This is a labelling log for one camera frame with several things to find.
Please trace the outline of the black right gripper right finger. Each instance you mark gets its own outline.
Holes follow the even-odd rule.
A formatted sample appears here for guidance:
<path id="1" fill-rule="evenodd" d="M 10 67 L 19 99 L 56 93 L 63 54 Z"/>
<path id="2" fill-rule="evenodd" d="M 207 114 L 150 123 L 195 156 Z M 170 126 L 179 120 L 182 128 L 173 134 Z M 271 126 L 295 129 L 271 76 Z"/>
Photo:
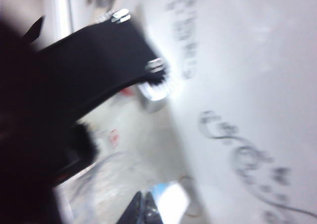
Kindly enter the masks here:
<path id="1" fill-rule="evenodd" d="M 163 224 L 151 192 L 147 192 L 145 195 L 144 223 Z"/>

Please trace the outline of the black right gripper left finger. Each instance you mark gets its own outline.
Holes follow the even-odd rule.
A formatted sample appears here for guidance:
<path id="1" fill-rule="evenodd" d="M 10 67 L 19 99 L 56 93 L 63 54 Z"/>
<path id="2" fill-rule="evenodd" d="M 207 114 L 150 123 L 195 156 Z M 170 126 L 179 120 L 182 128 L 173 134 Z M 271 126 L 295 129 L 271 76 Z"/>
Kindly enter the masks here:
<path id="1" fill-rule="evenodd" d="M 119 218 L 118 224 L 144 224 L 145 208 L 143 193 L 138 191 Z"/>

